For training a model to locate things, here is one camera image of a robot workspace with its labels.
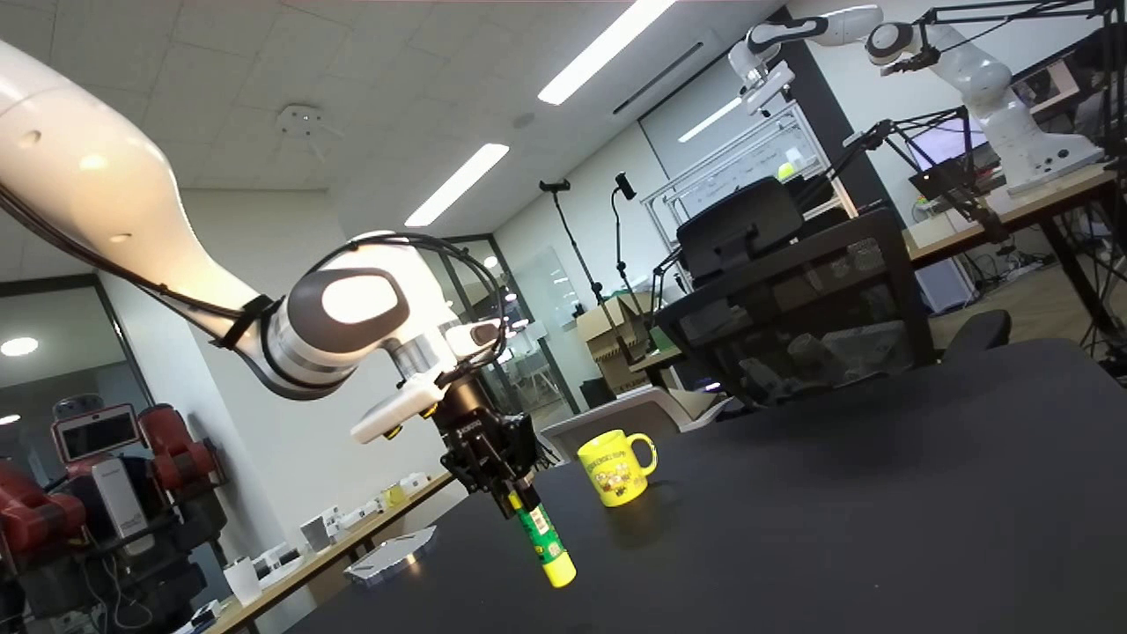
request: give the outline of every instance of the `ceiling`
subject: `ceiling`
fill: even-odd
[[[0,357],[0,387],[122,364],[95,288],[0,297],[0,341],[38,337],[32,357]]]
[[[779,5],[680,0],[558,110],[534,92],[625,0],[0,0],[0,39],[129,117],[184,187],[329,189],[361,201],[345,233],[402,226],[502,142],[509,155],[431,226],[490,233]],[[325,130],[280,133],[289,104],[318,107]],[[68,272],[79,263],[0,221],[0,280]]]

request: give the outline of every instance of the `fluorescent light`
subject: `fluorescent light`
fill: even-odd
[[[32,357],[38,348],[38,337],[6,337],[0,344],[0,357]]]
[[[408,226],[436,221],[471,182],[477,182],[501,160],[507,146],[482,146],[443,187],[436,187],[411,215]]]
[[[671,0],[632,0],[589,49],[579,49],[543,92],[539,104],[568,104],[589,78],[596,78],[617,54],[624,54],[649,26],[656,26]]]
[[[680,142],[680,146],[694,142],[699,130],[706,130],[712,124],[718,124],[718,120],[728,117],[731,110],[740,110],[740,100],[718,107],[712,117],[705,117],[697,126],[689,126],[689,130],[680,133],[676,142]]]

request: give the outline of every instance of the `box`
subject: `box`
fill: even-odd
[[[612,297],[605,300],[605,312],[596,308],[575,320],[575,335],[589,344],[602,382],[610,393],[631,393],[643,383],[643,373],[631,371],[631,358],[636,364],[649,348],[649,323],[636,316],[632,300]]]

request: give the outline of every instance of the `black table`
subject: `black table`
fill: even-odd
[[[518,524],[471,496],[414,572],[294,630],[1127,630],[1127,394],[1067,341],[676,436],[618,511],[576,469],[539,483],[575,587],[550,592]]]

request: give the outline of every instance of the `robotic arm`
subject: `robotic arm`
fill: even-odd
[[[367,233],[318,262],[285,300],[267,300],[198,243],[166,155],[106,104],[0,43],[0,206],[53,248],[127,280],[215,344],[239,351],[280,400],[325,400],[361,357],[384,348],[406,383],[350,428],[395,436],[429,415],[443,466],[518,513],[552,584],[575,569],[532,491],[527,415],[494,415],[471,387],[501,351],[501,323],[456,323],[414,248],[414,233]]]
[[[754,97],[767,80],[767,64],[779,58],[786,43],[819,43],[846,45],[869,37],[880,26],[882,11],[876,5],[827,11],[819,18],[795,18],[781,26],[754,26],[731,49],[728,66],[741,80],[741,92]]]
[[[983,11],[983,7],[1006,7],[1006,13],[996,18],[1002,26],[1014,18],[1072,13],[1072,11],[1058,11],[1071,5],[1018,5],[1024,7],[1018,13],[1014,13],[1014,5],[968,5],[968,11]],[[939,20],[944,20],[939,11],[926,11],[912,26],[888,20],[872,29],[867,39],[869,59],[882,66],[882,76],[929,66],[939,80],[947,80],[962,97],[973,124],[984,133],[988,149],[998,155],[1006,198],[1031,195],[1052,175],[1067,175],[1072,168],[1103,164],[1103,151],[1089,139],[1040,130],[1027,107],[1011,92],[1011,66],[1002,66],[973,39],[966,39],[956,29]]]

